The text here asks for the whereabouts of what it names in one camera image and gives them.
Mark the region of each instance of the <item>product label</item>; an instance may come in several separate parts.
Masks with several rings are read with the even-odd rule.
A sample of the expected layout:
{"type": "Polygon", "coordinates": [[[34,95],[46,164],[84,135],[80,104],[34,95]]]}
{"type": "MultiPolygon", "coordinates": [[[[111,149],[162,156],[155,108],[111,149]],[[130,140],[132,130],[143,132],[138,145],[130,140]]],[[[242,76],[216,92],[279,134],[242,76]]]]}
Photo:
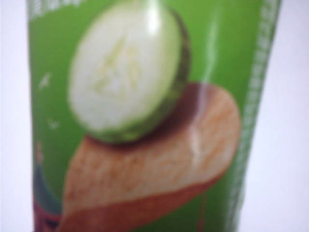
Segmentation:
{"type": "Polygon", "coordinates": [[[236,231],[278,0],[29,0],[35,232],[236,231]]]}

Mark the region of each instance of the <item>cucumber flesh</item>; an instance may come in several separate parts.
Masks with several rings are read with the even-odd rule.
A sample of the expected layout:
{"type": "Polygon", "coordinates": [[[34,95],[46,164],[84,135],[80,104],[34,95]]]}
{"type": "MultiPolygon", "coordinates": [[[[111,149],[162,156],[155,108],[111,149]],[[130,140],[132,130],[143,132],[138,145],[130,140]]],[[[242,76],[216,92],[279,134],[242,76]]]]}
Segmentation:
{"type": "Polygon", "coordinates": [[[189,71],[188,38],[180,19],[154,2],[122,1],[104,11],[73,57],[69,105],[95,138],[140,138],[181,94],[189,71]]]}

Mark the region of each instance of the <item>cucumber skin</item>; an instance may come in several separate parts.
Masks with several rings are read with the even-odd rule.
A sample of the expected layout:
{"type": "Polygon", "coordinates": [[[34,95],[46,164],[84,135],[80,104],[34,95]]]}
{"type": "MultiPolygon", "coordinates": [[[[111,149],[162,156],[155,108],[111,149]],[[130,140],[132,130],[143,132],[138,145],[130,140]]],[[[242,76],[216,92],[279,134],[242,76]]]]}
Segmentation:
{"type": "Polygon", "coordinates": [[[156,126],[158,126],[163,121],[163,119],[174,109],[177,100],[181,96],[184,86],[188,82],[191,65],[191,48],[189,35],[182,19],[174,10],[169,9],[169,11],[176,19],[182,37],[181,59],[178,65],[178,72],[173,84],[171,85],[169,93],[162,100],[157,109],[142,122],[133,122],[130,126],[121,130],[111,130],[99,133],[88,131],[88,134],[91,137],[110,144],[134,142],[153,131],[156,126]]]}

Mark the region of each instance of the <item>green label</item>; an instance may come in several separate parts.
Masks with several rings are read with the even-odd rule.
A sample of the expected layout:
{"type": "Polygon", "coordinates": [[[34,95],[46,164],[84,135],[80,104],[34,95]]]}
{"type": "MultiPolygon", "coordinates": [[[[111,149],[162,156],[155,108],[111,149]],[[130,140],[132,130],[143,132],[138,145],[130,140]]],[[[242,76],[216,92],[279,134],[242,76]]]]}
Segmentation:
{"type": "Polygon", "coordinates": [[[28,0],[36,232],[236,231],[279,4],[28,0]]]}

